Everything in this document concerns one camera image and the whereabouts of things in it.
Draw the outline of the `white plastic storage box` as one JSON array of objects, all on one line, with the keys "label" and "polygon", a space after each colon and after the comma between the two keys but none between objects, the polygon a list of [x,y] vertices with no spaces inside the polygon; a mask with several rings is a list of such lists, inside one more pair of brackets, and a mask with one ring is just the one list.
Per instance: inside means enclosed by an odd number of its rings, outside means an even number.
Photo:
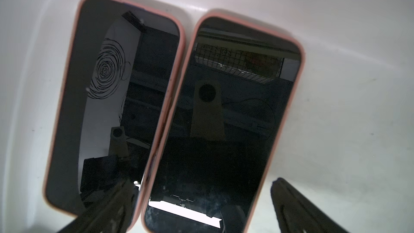
[{"label": "white plastic storage box", "polygon": [[[73,220],[43,184],[81,0],[1,0],[1,232],[55,233]],[[251,233],[277,233],[282,177],[351,233],[414,230],[414,0],[159,2],[190,36],[209,10],[271,24],[305,65]]]}]

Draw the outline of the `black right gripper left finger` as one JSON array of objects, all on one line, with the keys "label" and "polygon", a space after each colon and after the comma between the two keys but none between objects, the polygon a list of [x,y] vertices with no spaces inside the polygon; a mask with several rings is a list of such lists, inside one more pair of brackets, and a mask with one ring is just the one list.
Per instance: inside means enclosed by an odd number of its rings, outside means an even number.
[{"label": "black right gripper left finger", "polygon": [[62,228],[60,233],[125,233],[133,217],[135,185],[118,182],[105,197]]}]

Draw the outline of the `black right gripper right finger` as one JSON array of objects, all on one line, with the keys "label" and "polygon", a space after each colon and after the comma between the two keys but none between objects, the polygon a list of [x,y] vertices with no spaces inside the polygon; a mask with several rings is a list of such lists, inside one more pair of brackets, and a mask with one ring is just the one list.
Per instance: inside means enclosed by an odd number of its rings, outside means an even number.
[{"label": "black right gripper right finger", "polygon": [[282,233],[346,232],[283,178],[273,181],[271,198]]}]

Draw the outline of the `pink case phone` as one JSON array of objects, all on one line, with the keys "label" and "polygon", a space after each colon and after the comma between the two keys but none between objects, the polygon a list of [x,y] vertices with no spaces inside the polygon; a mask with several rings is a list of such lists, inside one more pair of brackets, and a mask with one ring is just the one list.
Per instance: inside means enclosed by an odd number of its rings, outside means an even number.
[{"label": "pink case phone", "polygon": [[135,190],[127,231],[136,223],[184,47],[184,29],[166,3],[82,0],[44,185],[51,206],[74,221],[129,179]]},{"label": "pink case phone", "polygon": [[305,53],[286,32],[215,10],[196,24],[149,175],[150,233],[244,233]]}]

